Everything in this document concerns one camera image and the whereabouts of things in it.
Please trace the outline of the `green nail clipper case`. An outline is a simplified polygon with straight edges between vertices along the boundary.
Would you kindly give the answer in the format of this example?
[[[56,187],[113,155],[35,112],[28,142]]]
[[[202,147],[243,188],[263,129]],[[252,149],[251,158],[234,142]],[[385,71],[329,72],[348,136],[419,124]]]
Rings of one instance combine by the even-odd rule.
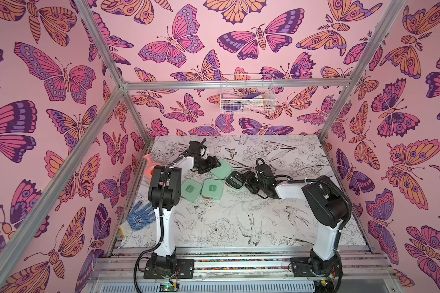
[[[201,196],[202,184],[192,179],[186,179],[182,183],[181,197],[194,203]]]

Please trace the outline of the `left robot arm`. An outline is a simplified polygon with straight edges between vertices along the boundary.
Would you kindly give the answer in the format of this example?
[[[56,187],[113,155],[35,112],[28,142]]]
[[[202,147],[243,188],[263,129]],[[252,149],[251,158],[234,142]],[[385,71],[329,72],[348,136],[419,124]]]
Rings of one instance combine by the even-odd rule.
[[[152,250],[152,262],[159,266],[176,264],[176,245],[171,233],[174,208],[182,195],[182,178],[188,172],[207,173],[220,167],[215,156],[210,156],[206,140],[190,141],[189,148],[173,162],[153,169],[148,199],[154,208],[157,222],[158,243]]]

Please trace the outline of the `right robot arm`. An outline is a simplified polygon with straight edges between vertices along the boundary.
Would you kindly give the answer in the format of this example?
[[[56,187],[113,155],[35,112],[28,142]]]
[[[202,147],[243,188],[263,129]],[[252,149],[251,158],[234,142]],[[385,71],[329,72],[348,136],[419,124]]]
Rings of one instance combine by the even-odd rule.
[[[342,230],[352,216],[352,203],[330,177],[294,179],[290,175],[275,175],[262,158],[243,177],[252,194],[275,200],[305,200],[318,222],[310,257],[325,262],[337,256]]]

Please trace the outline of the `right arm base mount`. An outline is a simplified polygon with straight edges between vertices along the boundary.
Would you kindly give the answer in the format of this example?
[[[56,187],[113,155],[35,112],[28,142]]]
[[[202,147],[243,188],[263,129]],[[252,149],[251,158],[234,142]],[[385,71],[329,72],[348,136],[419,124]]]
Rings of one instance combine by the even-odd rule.
[[[291,258],[289,268],[294,277],[327,278],[343,276],[340,262],[334,256],[330,260],[323,261],[320,258]]]

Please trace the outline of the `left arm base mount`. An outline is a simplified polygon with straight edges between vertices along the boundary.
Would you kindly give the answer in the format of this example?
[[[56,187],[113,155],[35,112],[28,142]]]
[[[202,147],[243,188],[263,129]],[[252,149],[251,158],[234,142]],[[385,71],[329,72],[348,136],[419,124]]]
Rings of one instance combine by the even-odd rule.
[[[148,260],[144,269],[144,279],[192,279],[194,277],[194,260],[180,259],[174,262]]]

